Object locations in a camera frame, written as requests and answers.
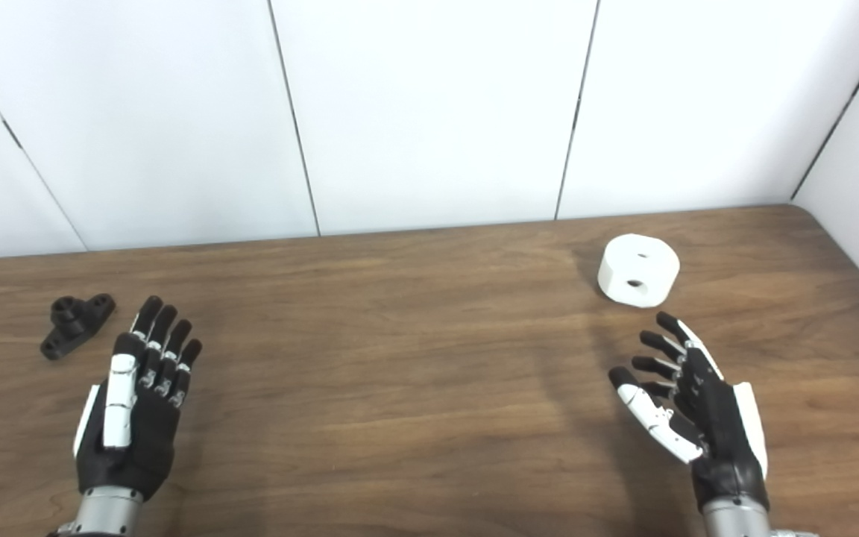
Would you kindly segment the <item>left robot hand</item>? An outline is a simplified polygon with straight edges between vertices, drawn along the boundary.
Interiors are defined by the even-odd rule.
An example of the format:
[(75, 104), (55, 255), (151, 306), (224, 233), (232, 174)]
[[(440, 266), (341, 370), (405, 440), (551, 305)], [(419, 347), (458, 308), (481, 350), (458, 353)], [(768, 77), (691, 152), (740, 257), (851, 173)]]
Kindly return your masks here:
[(122, 487), (150, 500), (176, 459), (176, 435), (201, 341), (177, 308), (147, 298), (113, 345), (107, 376), (89, 391), (74, 456), (82, 495)]

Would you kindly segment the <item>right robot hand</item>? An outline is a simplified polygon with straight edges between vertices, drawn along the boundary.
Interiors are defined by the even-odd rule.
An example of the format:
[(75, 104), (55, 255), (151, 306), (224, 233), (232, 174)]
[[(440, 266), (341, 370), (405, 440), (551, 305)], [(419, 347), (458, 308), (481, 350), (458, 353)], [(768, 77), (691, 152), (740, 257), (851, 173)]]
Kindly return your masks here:
[(635, 356), (608, 377), (645, 432), (690, 467), (696, 504), (747, 499), (770, 510), (766, 436), (749, 382), (730, 384), (706, 344), (663, 310), (661, 332), (640, 341), (662, 357)]

